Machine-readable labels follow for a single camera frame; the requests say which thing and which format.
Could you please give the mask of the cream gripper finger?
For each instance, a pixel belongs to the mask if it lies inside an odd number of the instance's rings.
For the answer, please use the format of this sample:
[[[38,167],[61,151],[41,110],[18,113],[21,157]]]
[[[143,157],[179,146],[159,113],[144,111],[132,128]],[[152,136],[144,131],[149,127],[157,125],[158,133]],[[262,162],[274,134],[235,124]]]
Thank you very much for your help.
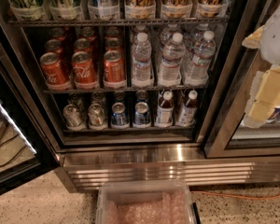
[[[242,45],[248,49],[258,49],[260,46],[260,39],[262,36],[264,26],[260,26],[256,31],[254,31],[251,35],[246,37]]]
[[[259,128],[280,105],[280,65],[266,72],[258,71],[252,81],[249,99],[245,106],[244,125]]]

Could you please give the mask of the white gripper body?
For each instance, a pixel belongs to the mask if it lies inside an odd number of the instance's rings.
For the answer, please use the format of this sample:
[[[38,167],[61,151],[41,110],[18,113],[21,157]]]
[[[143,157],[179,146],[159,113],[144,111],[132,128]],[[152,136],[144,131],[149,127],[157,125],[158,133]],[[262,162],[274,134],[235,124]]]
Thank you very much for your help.
[[[266,21],[260,38],[261,58],[272,64],[280,64],[280,6]]]

